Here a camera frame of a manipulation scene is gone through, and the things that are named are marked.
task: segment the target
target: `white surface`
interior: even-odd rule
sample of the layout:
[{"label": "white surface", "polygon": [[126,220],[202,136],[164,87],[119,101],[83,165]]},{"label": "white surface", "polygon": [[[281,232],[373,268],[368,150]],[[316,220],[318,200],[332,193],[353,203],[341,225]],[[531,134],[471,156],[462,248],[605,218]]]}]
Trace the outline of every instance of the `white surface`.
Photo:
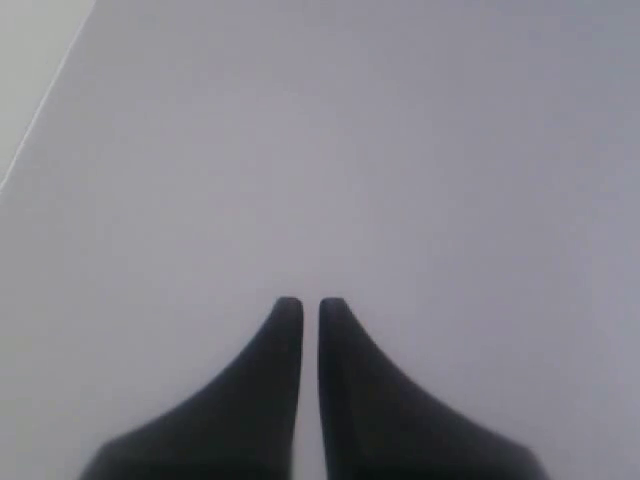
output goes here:
[{"label": "white surface", "polygon": [[0,0],[0,184],[93,0]]},{"label": "white surface", "polygon": [[1,478],[73,478],[280,294],[295,478],[323,295],[554,478],[640,477],[640,10],[469,3],[98,3],[0,197]]}]

